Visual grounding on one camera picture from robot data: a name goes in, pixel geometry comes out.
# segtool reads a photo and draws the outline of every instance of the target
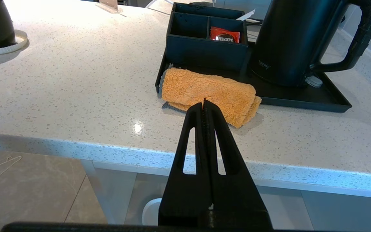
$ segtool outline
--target kettle logo text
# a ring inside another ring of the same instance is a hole
[[[266,65],[265,63],[261,62],[260,60],[259,60],[259,65],[265,67],[265,70],[267,70],[269,67],[271,67],[270,65]]]

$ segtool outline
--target kettle handle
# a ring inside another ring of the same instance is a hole
[[[318,62],[312,64],[310,66],[311,71],[335,72],[351,69],[367,48],[371,39],[371,0],[349,0],[349,3],[360,7],[362,10],[362,17],[352,43],[349,46],[346,57],[338,63],[322,64]]]

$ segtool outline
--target kitchen counter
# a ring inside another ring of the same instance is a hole
[[[154,82],[171,5],[112,15],[76,0],[5,2],[29,46],[0,56],[0,150],[168,170],[184,115],[161,109]],[[261,105],[231,128],[258,185],[371,196],[371,85],[355,69],[327,75],[347,112]]]

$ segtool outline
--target black tray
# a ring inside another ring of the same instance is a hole
[[[161,76],[170,63],[172,62],[169,62],[164,54],[156,80],[157,93],[159,92]],[[245,72],[236,72],[202,66],[190,66],[181,63],[173,64],[177,68],[181,67],[202,74],[220,75],[225,78],[251,84],[256,88],[256,95],[262,98],[262,104],[338,113],[346,112],[346,110],[352,107],[349,101],[347,101],[323,72],[315,73],[315,76],[323,81],[323,85],[320,88],[314,88],[309,85],[303,88],[292,88],[270,84],[255,76],[249,69],[246,69]]]

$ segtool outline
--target white round object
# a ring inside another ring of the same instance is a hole
[[[162,198],[149,201],[143,210],[143,226],[158,226],[158,209]]]
[[[27,33],[25,33],[24,31],[20,31],[20,30],[14,30],[14,32],[15,32],[16,44],[8,46],[8,47],[0,47],[0,55],[17,51],[21,49],[23,46],[25,46],[25,44],[27,44],[27,41],[28,41]]]

